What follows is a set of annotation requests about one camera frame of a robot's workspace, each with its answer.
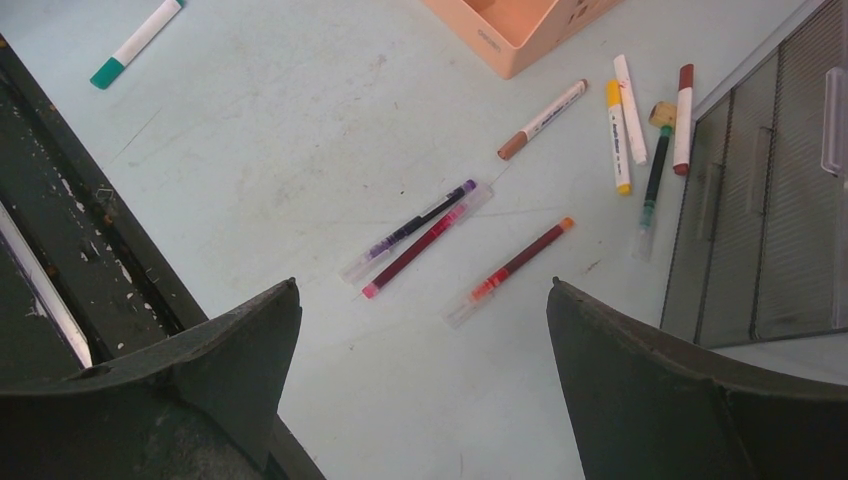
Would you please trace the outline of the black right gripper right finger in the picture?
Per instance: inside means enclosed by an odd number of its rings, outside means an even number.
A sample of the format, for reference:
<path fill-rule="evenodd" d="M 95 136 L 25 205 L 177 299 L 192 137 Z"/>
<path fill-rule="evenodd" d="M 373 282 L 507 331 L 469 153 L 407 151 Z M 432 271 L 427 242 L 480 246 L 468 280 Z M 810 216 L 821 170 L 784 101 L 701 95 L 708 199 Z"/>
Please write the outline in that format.
<path fill-rule="evenodd" d="M 843 479 L 847 389 L 749 365 L 555 280 L 547 321 L 589 479 Z"/>

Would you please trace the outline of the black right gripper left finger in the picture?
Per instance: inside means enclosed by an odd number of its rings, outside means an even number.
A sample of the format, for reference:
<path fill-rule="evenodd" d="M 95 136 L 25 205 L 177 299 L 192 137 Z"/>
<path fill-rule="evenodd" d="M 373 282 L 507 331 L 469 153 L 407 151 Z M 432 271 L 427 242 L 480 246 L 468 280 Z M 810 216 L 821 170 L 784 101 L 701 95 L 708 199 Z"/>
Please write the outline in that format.
<path fill-rule="evenodd" d="M 5 479 L 289 479 L 294 279 L 127 356 L 1 390 Z"/>

